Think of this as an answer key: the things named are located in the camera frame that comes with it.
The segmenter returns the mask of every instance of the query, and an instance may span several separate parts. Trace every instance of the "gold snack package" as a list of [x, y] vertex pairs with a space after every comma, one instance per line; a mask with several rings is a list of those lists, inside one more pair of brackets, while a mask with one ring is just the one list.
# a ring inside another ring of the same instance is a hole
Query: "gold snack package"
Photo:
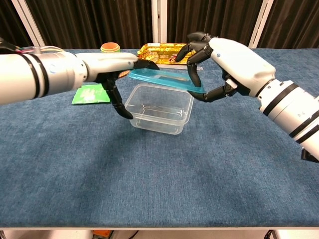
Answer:
[[175, 62], [176, 55], [184, 45], [184, 43], [148, 43], [138, 51], [138, 57], [157, 64], [186, 65], [188, 58], [195, 54], [195, 51], [189, 52], [180, 62]]

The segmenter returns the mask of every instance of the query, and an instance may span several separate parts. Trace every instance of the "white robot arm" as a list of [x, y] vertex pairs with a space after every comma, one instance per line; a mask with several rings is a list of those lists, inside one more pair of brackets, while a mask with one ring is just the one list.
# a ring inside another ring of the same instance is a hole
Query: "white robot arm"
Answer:
[[188, 36], [185, 45], [176, 57], [182, 60], [195, 50], [188, 59], [187, 68], [192, 81], [201, 86], [197, 65], [212, 58], [222, 69], [225, 85], [208, 93], [189, 92], [196, 99], [213, 102], [236, 92], [244, 96], [257, 97], [260, 111], [282, 128], [303, 147], [302, 158], [319, 162], [319, 98], [315, 98], [292, 81], [279, 81], [276, 69], [249, 49], [236, 41], [213, 37], [203, 32]]
[[50, 52], [0, 55], [0, 105], [31, 100], [80, 88], [83, 82], [101, 83], [115, 110], [132, 119], [115, 85], [119, 74], [136, 68], [159, 69], [131, 53]]

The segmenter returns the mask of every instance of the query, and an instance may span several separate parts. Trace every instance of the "black curtain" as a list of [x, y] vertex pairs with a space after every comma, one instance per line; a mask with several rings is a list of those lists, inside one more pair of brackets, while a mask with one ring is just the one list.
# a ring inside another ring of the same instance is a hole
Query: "black curtain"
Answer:
[[20, 47], [33, 46], [11, 0], [1, 0], [0, 37]]
[[274, 1], [260, 48], [319, 48], [319, 0]]
[[167, 41], [188, 42], [204, 31], [248, 46], [262, 0], [168, 0]]
[[26, 0], [46, 45], [140, 48], [153, 41], [150, 0]]

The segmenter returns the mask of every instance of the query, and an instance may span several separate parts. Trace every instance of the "table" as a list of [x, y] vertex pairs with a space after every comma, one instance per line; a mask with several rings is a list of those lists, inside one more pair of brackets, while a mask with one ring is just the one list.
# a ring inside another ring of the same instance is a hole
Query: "table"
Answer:
[[[255, 51], [319, 94], [319, 49]], [[213, 61], [201, 66], [206, 89], [223, 84]], [[138, 83], [118, 81], [124, 101]], [[319, 164], [300, 160], [257, 99], [194, 101], [168, 135], [111, 105], [73, 106], [74, 94], [0, 107], [0, 228], [319, 227]]]

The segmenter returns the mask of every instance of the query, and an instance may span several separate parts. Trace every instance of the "blue plastic lid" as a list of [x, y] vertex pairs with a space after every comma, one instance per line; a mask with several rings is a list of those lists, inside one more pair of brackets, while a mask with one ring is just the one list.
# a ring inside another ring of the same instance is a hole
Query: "blue plastic lid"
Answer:
[[132, 70], [129, 73], [129, 77], [158, 85], [175, 87], [197, 93], [205, 93], [203, 86], [196, 87], [188, 74], [142, 68]]

